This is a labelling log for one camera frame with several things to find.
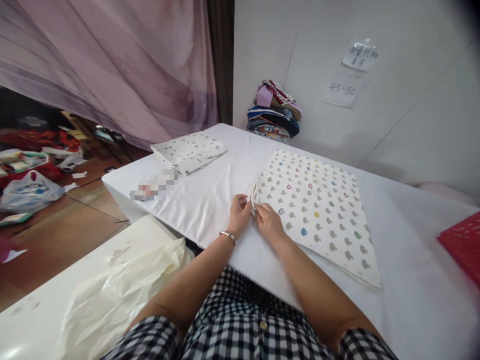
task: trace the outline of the white fabric with colorful print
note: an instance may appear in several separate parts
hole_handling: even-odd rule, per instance
[[[268,203],[296,243],[379,289],[381,278],[355,175],[276,149],[251,197]]]
[[[153,153],[172,169],[189,175],[222,155],[227,147],[203,132],[196,132],[160,144]]]

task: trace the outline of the floor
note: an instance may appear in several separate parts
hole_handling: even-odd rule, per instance
[[[150,153],[136,149],[135,160]],[[17,250],[27,252],[0,264],[0,312],[80,260],[99,245],[129,226],[128,220],[102,183],[104,170],[122,165],[114,158],[96,158],[75,168],[87,176],[72,179],[79,187],[36,212],[22,224],[0,227],[0,237],[12,239]]]

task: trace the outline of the stack of folded clothes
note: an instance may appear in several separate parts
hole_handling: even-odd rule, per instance
[[[275,81],[262,81],[255,104],[247,111],[248,131],[285,144],[300,132],[302,111]]]

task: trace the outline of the white plastic bag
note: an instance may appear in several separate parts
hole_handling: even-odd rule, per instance
[[[1,209],[17,214],[35,212],[60,199],[64,191],[38,171],[31,170],[22,179],[13,180],[6,186]]]
[[[101,358],[145,304],[192,258],[185,240],[179,239],[81,284],[63,320],[58,358]]]

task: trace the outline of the checkered shirt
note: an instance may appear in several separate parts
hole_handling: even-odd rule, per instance
[[[249,298],[252,283],[227,266],[180,344],[174,324],[150,316],[102,358],[113,359],[335,359],[319,343],[304,314],[275,296]],[[378,337],[361,328],[340,341],[340,359],[396,359]]]

